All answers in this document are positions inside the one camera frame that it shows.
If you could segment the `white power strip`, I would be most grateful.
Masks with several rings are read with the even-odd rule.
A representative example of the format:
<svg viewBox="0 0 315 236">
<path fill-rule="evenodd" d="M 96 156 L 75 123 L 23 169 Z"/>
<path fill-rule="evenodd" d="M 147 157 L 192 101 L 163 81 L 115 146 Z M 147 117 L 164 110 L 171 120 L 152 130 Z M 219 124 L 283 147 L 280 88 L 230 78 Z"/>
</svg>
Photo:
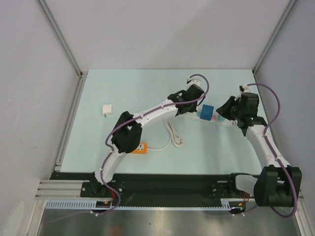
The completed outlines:
<svg viewBox="0 0 315 236">
<path fill-rule="evenodd" d="M 233 122 L 230 120 L 227 120 L 220 116 L 217 112 L 214 112 L 210 120 L 201 119 L 201 112 L 193 112 L 193 113 L 185 113 L 181 115 L 183 118 L 191 119 L 198 122 L 204 122 L 204 123 L 210 123 L 217 126 L 223 126 L 223 127 L 232 127 Z"/>
</svg>

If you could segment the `blue cube adapter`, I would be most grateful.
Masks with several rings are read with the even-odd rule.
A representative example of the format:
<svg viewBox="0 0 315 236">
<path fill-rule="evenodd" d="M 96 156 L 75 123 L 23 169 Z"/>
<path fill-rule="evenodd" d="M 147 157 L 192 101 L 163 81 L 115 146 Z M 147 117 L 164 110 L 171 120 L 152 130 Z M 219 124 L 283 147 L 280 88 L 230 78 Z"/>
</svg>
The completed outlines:
<svg viewBox="0 0 315 236">
<path fill-rule="evenodd" d="M 214 112 L 214 106 L 203 104 L 200 119 L 210 121 Z"/>
</svg>

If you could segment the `white charger plug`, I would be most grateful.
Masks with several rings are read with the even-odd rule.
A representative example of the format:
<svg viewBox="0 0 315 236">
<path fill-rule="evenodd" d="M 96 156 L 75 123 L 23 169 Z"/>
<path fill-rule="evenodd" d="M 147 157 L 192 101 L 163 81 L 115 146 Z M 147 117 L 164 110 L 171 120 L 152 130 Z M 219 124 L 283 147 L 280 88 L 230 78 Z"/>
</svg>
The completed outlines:
<svg viewBox="0 0 315 236">
<path fill-rule="evenodd" d="M 111 115 L 113 111 L 112 105 L 111 104 L 105 104 L 102 106 L 102 115 L 104 117 L 107 117 L 108 115 Z"/>
</svg>

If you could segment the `orange power strip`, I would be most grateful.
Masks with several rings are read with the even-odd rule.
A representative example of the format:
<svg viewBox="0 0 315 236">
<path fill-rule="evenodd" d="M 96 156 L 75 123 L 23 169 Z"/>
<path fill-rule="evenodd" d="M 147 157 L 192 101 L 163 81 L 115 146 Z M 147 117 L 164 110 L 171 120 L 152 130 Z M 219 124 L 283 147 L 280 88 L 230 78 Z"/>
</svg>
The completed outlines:
<svg viewBox="0 0 315 236">
<path fill-rule="evenodd" d="M 140 143 L 139 146 L 132 151 L 132 154 L 146 154 L 148 151 L 147 143 Z"/>
</svg>

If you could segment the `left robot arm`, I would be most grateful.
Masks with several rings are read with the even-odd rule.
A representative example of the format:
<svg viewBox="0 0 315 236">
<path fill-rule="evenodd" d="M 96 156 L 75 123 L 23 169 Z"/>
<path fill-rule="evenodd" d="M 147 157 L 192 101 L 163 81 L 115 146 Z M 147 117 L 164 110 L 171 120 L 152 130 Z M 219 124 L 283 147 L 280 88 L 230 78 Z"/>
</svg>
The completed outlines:
<svg viewBox="0 0 315 236">
<path fill-rule="evenodd" d="M 97 196 L 106 195 L 109 190 L 108 183 L 113 179 L 114 172 L 123 158 L 140 145 L 143 129 L 168 118 L 195 112 L 198 101 L 204 99 L 208 91 L 209 88 L 203 90 L 192 84 L 187 90 L 169 95 L 163 102 L 147 111 L 137 114 L 123 112 L 105 139 L 105 145 L 110 148 L 110 152 L 100 169 L 92 173 L 91 190 Z"/>
</svg>

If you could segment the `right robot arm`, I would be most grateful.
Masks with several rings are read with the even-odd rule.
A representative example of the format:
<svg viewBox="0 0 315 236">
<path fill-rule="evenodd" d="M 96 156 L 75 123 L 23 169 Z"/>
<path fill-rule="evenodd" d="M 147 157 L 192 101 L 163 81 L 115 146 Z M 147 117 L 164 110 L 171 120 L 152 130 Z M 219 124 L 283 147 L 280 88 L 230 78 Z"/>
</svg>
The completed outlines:
<svg viewBox="0 0 315 236">
<path fill-rule="evenodd" d="M 232 174 L 232 182 L 228 183 L 227 192 L 232 197 L 239 197 L 246 192 L 254 197 L 260 207 L 296 209 L 302 172 L 284 159 L 270 139 L 265 119 L 257 115 L 258 105 L 257 94 L 243 92 L 237 97 L 229 97 L 216 110 L 220 116 L 237 123 L 252 145 L 262 168 L 257 177 L 250 174 Z"/>
</svg>

